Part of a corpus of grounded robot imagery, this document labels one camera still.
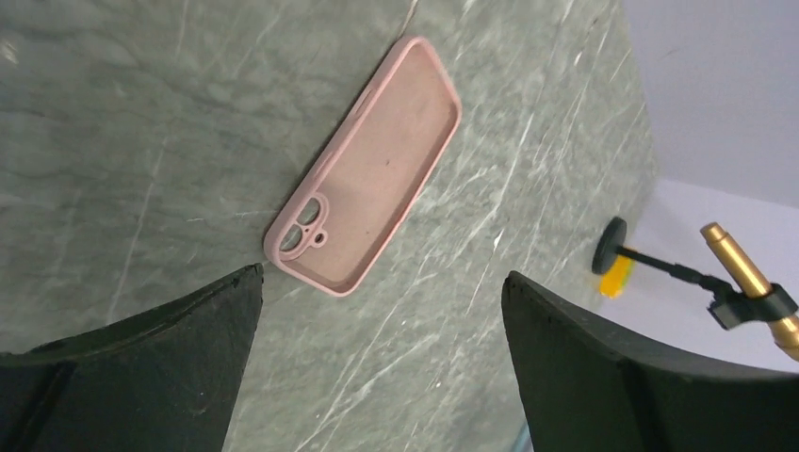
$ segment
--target gray marble table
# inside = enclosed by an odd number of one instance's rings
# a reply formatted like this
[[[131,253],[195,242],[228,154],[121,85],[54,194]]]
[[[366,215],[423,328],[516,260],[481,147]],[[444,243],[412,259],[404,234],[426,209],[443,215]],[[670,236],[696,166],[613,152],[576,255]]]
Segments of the gray marble table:
[[[0,349],[263,261],[402,33],[436,47],[462,126],[352,296],[267,266],[225,448],[506,450],[503,278],[597,306],[592,247],[655,174],[618,0],[0,2]]]

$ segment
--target gold metal tube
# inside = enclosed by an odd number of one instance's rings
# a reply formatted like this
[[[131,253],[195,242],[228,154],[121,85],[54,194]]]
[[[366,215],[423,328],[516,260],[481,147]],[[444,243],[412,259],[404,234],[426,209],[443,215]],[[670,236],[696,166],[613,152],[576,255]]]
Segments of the gold metal tube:
[[[701,233],[710,250],[747,297],[756,299],[772,293],[769,280],[743,252],[738,242],[718,223],[706,225]],[[775,344],[792,359],[799,361],[799,318],[791,315],[769,322],[768,325]]]

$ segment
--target black suction cup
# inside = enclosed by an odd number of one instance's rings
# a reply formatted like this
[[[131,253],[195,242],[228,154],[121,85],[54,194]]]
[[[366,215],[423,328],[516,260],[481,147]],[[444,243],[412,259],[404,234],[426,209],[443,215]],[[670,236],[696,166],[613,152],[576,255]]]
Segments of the black suction cup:
[[[596,245],[594,261],[591,263],[591,271],[594,274],[604,275],[611,269],[618,257],[616,250],[624,245],[626,237],[627,222],[619,217],[613,217]]]

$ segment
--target black clamp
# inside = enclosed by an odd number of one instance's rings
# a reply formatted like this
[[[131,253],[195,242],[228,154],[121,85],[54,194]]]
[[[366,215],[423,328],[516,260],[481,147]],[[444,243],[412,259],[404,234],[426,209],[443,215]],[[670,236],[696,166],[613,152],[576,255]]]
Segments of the black clamp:
[[[728,283],[718,284],[712,289],[713,303],[708,312],[725,330],[731,330],[741,323],[757,320],[776,322],[799,310],[788,292],[779,284],[772,283],[772,293],[765,297],[750,299],[732,289]]]

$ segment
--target pink phone case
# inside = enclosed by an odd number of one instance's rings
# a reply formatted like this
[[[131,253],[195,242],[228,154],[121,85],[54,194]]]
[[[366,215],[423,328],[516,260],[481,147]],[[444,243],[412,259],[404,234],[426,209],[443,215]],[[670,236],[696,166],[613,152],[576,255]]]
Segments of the pink phone case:
[[[441,60],[399,40],[264,238],[286,273],[350,294],[408,214],[461,120]]]

